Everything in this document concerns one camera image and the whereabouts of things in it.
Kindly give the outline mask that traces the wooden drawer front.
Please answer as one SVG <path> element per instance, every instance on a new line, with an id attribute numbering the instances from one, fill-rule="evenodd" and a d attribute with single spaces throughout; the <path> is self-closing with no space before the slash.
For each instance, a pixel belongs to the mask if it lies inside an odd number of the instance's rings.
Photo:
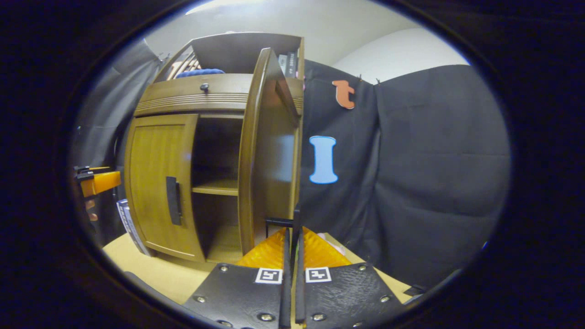
<path id="1" fill-rule="evenodd" d="M 140 98 L 135 118 L 168 114 L 243 116 L 253 74 L 213 74 L 150 84 Z M 209 83 L 209 92 L 199 89 Z"/>

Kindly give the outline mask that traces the wooden shoe cabinet door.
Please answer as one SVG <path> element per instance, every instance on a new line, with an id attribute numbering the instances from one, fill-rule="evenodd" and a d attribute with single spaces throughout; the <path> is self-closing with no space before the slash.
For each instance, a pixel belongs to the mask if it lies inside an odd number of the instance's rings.
<path id="1" fill-rule="evenodd" d="M 299 114 L 271 48 L 258 56 L 243 117 L 238 166 L 242 253 L 264 237 L 266 219 L 291 220 L 298 202 Z"/>
<path id="2" fill-rule="evenodd" d="M 125 149 L 125 189 L 144 245 L 184 260 L 203 262 L 192 205 L 191 165 L 198 114 L 134 118 Z M 171 223 L 165 178 L 180 183 L 182 225 Z"/>

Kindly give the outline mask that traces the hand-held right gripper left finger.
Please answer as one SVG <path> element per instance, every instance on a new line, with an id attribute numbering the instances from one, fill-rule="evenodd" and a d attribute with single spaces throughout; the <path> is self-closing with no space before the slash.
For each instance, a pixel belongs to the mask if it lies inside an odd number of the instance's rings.
<path id="1" fill-rule="evenodd" d="M 183 307 L 215 329 L 290 329 L 290 231 L 276 231 L 250 254 L 251 266 L 217 264 Z"/>

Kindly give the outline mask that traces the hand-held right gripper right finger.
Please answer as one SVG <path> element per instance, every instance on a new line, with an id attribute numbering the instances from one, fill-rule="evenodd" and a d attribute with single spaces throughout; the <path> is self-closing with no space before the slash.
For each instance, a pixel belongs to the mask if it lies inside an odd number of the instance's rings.
<path id="1" fill-rule="evenodd" d="M 295 322 L 303 329 L 370 329 L 401 313 L 410 287 L 351 261 L 313 231 L 299 231 Z"/>

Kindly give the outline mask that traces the black backdrop cloth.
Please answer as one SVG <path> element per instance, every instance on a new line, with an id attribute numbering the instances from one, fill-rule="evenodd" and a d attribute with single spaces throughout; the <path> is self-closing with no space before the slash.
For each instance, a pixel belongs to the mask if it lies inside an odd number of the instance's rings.
<path id="1" fill-rule="evenodd" d="M 429 289 L 496 225 L 511 170 L 499 104 L 470 65 L 379 84 L 304 61 L 301 227 Z"/>

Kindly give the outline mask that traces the white printed panel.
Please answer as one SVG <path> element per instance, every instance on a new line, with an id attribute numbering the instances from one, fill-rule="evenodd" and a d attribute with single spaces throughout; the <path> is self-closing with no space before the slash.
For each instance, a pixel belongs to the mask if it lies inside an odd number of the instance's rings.
<path id="1" fill-rule="evenodd" d="M 151 252 L 144 245 L 140 236 L 138 235 L 138 231 L 133 223 L 133 219 L 132 219 L 131 214 L 130 214 L 130 207 L 129 207 L 128 200 L 127 199 L 119 200 L 116 202 L 116 205 L 117 205 L 117 210 L 118 210 L 118 214 L 119 214 L 119 217 L 121 219 L 121 222 L 122 222 L 124 228 L 126 229 L 126 232 L 128 233 L 130 239 L 132 240 L 132 242 L 136 246 L 136 248 L 138 248 L 138 250 L 142 254 L 144 254 L 148 257 L 154 256 L 153 252 Z"/>

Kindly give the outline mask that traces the wooden inner shelf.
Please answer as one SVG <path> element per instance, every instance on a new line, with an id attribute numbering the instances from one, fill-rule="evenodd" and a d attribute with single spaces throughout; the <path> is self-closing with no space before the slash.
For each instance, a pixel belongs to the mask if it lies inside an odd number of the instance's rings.
<path id="1" fill-rule="evenodd" d="M 194 184 L 192 192 L 220 196 L 238 196 L 238 181 L 227 178 L 211 179 Z"/>

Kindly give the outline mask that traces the blue folded cloth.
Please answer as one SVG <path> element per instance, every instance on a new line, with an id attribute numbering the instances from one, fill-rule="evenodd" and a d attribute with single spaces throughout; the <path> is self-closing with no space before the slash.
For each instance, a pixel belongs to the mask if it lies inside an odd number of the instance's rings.
<path id="1" fill-rule="evenodd" d="M 213 75 L 213 74 L 225 74 L 225 71 L 221 69 L 193 69 L 190 71 L 184 71 L 176 75 L 176 79 L 179 78 L 186 78 L 192 76 L 201 76 L 201 75 Z"/>

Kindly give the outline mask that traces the wooden double-door shoe cabinet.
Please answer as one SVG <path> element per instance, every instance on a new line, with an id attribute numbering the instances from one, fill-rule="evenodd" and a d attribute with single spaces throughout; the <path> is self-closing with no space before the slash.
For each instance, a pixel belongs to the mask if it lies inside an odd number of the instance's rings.
<path id="1" fill-rule="evenodd" d="M 271 48 L 277 58 L 279 54 L 298 52 L 298 77 L 285 78 L 290 86 L 295 106 L 301 114 L 298 175 L 300 179 L 304 92 L 302 37 L 263 32 L 236 32 L 192 39 L 163 67 L 153 83 L 174 80 L 177 74 L 193 69 L 221 69 L 226 74 L 253 74 L 259 53 L 264 48 Z M 211 179 L 227 178 L 238 181 L 239 146 L 244 114 L 198 115 L 191 157 L 192 187 L 196 183 Z M 203 262 L 239 261 L 245 254 L 242 253 L 240 243 L 238 196 L 192 192 L 192 205 L 199 242 L 205 256 Z"/>

